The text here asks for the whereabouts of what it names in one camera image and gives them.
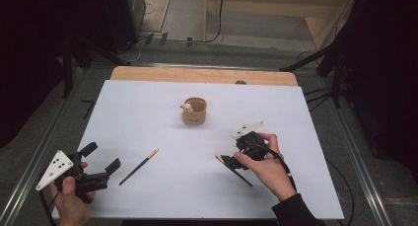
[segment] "sleeve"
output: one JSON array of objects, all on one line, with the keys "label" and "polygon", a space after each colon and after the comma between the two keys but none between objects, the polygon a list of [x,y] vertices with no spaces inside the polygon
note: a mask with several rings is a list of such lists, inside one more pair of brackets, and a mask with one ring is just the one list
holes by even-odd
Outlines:
[{"label": "sleeve", "polygon": [[280,226],[325,225],[311,214],[299,193],[276,204],[271,209],[276,214]]}]

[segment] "brown paper cup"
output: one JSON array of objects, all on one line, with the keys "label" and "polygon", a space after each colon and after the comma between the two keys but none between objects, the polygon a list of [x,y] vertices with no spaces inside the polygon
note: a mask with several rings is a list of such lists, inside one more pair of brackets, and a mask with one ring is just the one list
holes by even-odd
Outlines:
[{"label": "brown paper cup", "polygon": [[201,98],[192,97],[187,99],[184,103],[190,102],[193,112],[182,113],[182,119],[186,124],[203,124],[206,117],[206,101]]}]

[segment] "wrist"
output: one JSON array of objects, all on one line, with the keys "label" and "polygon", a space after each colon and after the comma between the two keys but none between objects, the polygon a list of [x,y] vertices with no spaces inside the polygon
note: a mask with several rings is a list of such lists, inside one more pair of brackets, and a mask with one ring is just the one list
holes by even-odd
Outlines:
[{"label": "wrist", "polygon": [[272,192],[274,195],[276,195],[280,202],[296,194],[296,191],[293,189],[292,186],[290,186],[289,188],[276,188],[273,189]]}]

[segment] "white tabletop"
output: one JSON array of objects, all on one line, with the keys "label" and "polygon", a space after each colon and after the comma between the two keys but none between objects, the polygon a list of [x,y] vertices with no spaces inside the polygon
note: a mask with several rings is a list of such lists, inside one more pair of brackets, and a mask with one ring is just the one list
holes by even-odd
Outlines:
[{"label": "white tabletop", "polygon": [[[207,102],[202,125],[182,122],[180,105],[190,97]],[[252,188],[214,157],[232,156],[238,150],[232,134],[262,120],[265,125],[257,131],[278,135],[298,192],[313,215],[343,218],[300,87],[148,81],[104,83],[79,149],[93,141],[99,146],[83,159],[88,174],[103,172],[115,158],[121,167],[110,176],[108,188],[96,194],[92,217],[275,218],[270,208],[278,200],[257,177],[239,170]]]}]

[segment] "human hand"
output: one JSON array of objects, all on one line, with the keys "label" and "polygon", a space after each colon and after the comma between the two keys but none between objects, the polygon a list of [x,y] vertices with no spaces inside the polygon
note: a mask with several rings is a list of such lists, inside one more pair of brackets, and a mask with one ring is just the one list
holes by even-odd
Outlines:
[{"label": "human hand", "polygon": [[[267,140],[268,147],[278,153],[283,159],[283,155],[279,150],[277,136],[275,134],[258,133],[258,135]],[[274,159],[273,155],[270,153],[267,154],[262,161],[252,160],[246,154],[241,152],[236,152],[234,157],[247,168],[251,169],[261,182],[268,187],[280,201],[296,194],[296,191],[293,188],[292,183],[290,182],[289,177],[280,161]]]},{"label": "human hand", "polygon": [[[81,166],[86,168],[87,163],[82,162]],[[90,219],[90,204],[83,202],[83,200],[76,196],[75,191],[76,183],[73,177],[64,179],[64,182],[62,183],[62,192],[58,191],[58,188],[54,183],[50,185],[52,197],[55,197],[58,194],[54,201],[60,217],[60,226],[85,225]],[[93,198],[95,193],[95,191],[88,192],[87,196]]]}]

